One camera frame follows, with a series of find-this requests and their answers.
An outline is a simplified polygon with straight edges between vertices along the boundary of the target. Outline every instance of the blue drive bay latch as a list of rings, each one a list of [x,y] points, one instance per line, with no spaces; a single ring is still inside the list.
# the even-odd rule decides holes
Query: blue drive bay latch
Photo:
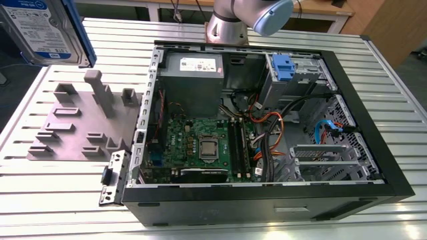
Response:
[[[295,64],[289,55],[273,55],[273,67],[278,73],[278,80],[281,82],[291,81],[295,75]]]

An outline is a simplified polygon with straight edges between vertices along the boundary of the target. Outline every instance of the floor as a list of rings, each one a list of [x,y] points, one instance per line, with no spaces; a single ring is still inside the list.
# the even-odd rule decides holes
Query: floor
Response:
[[[23,58],[11,57],[0,50],[0,74],[7,81],[0,84],[0,132],[19,106],[40,67],[26,64]]]
[[[411,54],[395,70],[407,88],[427,110],[427,59],[417,59]]]

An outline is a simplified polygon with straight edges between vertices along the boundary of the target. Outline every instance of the green motherboard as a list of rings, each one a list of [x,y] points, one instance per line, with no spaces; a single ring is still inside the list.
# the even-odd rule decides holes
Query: green motherboard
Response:
[[[230,121],[219,119],[183,119],[168,120],[166,150],[162,156],[151,154],[154,167],[151,168],[152,183],[168,184],[171,174],[179,169],[223,169],[227,170],[227,182],[253,182],[254,176],[250,174],[250,156],[245,150],[247,161],[246,172],[237,174],[233,162],[237,147],[230,144]],[[253,124],[245,124],[245,138],[254,130]]]

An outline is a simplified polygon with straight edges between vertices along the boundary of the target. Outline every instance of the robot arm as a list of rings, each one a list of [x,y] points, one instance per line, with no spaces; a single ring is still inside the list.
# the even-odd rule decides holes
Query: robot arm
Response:
[[[293,0],[215,0],[207,26],[211,43],[242,45],[249,40],[250,26],[269,36],[287,23],[294,10]]]

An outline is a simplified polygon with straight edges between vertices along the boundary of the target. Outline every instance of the motherboard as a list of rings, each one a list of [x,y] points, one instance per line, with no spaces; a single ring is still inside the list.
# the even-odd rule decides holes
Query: motherboard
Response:
[[[242,119],[170,119],[166,149],[150,153],[146,183],[253,182],[246,141],[253,130]]]

